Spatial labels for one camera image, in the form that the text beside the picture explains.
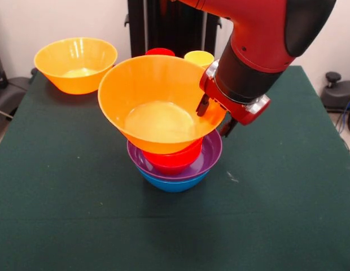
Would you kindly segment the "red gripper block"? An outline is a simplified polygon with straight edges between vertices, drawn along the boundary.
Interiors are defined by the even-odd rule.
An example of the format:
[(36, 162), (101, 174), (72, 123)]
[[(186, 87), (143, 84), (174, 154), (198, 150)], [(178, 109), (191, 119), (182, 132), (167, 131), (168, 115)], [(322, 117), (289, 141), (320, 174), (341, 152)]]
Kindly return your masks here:
[(257, 119), (270, 105), (270, 98), (263, 95), (255, 102), (250, 104), (244, 104), (235, 102), (226, 97), (217, 87), (213, 78), (207, 75), (203, 75), (199, 83), (200, 88), (204, 91), (196, 113), (199, 117), (202, 117), (210, 104), (210, 99), (215, 100), (224, 109), (230, 112), (231, 118), (220, 129), (219, 134), (222, 137), (228, 137), (237, 123), (242, 125), (248, 125)]

